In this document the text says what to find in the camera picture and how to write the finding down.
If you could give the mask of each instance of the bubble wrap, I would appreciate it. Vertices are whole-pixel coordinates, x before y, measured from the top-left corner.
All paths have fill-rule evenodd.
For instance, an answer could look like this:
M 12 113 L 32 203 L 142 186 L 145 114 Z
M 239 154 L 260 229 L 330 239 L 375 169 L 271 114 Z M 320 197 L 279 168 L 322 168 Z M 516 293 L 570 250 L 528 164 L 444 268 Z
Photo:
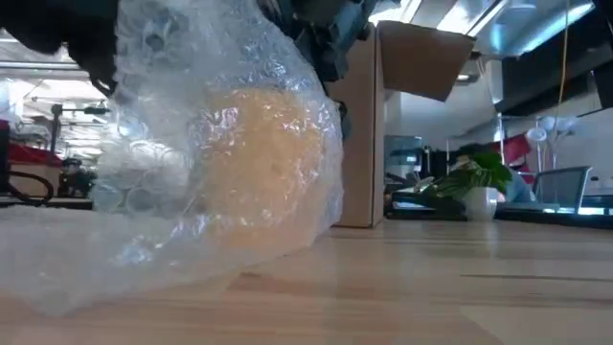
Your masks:
M 97 212 L 0 211 L 0 287 L 64 314 L 312 244 L 341 212 L 340 120 L 253 0 L 122 0 Z

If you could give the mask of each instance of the person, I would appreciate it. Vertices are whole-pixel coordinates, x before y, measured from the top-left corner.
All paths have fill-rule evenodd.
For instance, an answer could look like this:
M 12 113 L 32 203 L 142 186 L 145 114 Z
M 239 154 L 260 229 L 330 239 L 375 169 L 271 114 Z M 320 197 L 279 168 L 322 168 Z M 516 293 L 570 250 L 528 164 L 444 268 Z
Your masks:
M 480 152 L 491 151 L 489 146 L 470 144 L 461 147 L 456 152 L 456 161 L 463 162 L 469 159 L 472 154 Z M 536 197 L 532 192 L 530 185 L 524 180 L 524 178 L 515 170 L 506 167 L 511 172 L 511 181 L 507 182 L 506 192 L 501 195 L 498 201 L 500 202 L 512 202 L 512 203 L 533 203 L 536 202 Z

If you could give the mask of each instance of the office chair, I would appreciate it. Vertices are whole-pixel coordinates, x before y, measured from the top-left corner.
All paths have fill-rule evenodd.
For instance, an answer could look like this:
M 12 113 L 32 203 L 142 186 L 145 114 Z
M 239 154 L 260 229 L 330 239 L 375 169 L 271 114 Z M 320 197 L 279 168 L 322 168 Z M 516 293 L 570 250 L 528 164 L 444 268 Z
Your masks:
M 573 209 L 578 214 L 591 170 L 592 167 L 575 167 L 540 172 L 533 184 L 536 200 L 558 204 L 560 209 Z

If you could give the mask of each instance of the black cable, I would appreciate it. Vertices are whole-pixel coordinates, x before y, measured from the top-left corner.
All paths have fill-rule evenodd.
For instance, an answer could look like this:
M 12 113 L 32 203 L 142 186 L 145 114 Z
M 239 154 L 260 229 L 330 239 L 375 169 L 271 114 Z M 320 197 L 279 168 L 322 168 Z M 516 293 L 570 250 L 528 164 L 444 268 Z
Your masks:
M 23 177 L 23 178 L 30 178 L 33 180 L 36 180 L 40 183 L 42 183 L 43 186 L 45 186 L 45 189 L 47 189 L 47 195 L 45 195 L 42 199 L 33 199 L 30 198 L 27 195 L 24 195 L 23 193 L 19 192 L 19 190 L 17 190 L 15 187 L 12 186 L 11 183 L 7 183 L 6 185 L 6 189 L 9 192 L 10 195 L 14 196 L 17 200 L 25 203 L 26 205 L 29 206 L 34 206 L 34 207 L 40 207 L 43 205 L 46 205 L 53 197 L 54 197 L 54 186 L 51 184 L 51 182 L 49 182 L 48 180 L 31 174 L 31 173 L 25 173 L 25 172 L 3 172 L 0 171 L 0 176 L 5 175 L 6 177 Z

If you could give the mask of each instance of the wooden table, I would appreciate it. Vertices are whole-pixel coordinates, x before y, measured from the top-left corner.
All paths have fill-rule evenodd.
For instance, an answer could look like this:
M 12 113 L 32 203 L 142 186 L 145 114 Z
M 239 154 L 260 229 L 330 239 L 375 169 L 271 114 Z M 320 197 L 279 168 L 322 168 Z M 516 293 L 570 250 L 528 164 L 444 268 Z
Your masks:
M 612 343 L 613 232 L 512 222 L 335 230 L 212 285 L 61 319 L 0 297 L 2 345 Z

